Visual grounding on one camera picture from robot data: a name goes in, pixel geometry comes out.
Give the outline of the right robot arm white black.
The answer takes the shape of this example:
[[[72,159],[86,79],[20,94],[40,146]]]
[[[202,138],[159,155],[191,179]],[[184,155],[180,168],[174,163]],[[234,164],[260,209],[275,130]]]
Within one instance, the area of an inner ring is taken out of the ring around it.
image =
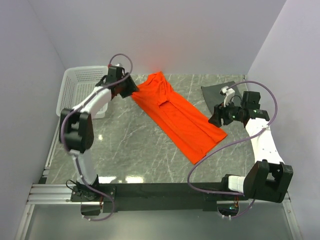
[[[244,91],[239,106],[234,103],[235,91],[232,88],[226,86],[220,93],[224,100],[214,106],[209,123],[220,128],[234,121],[241,122],[251,138],[255,161],[246,176],[227,174],[223,178],[219,187],[221,197],[230,200],[238,192],[249,199],[281,203],[294,172],[278,153],[269,126],[269,114],[260,108],[260,93]]]

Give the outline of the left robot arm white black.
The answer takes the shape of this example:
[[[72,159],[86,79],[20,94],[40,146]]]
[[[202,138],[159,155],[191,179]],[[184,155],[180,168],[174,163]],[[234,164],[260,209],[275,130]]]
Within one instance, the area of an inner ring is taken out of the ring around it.
[[[72,157],[76,169],[73,192],[88,201],[106,198],[100,189],[99,176],[93,166],[91,147],[94,143],[93,118],[115,96],[126,98],[138,91],[131,73],[120,65],[108,65],[106,74],[92,91],[71,108],[60,112],[59,141]]]

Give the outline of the orange t shirt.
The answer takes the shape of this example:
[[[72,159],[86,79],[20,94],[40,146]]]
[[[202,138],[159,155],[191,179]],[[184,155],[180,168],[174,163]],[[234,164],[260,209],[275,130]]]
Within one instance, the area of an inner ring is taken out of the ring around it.
[[[174,91],[160,71],[152,73],[132,94],[134,102],[167,134],[192,163],[198,163],[227,137],[208,117]]]

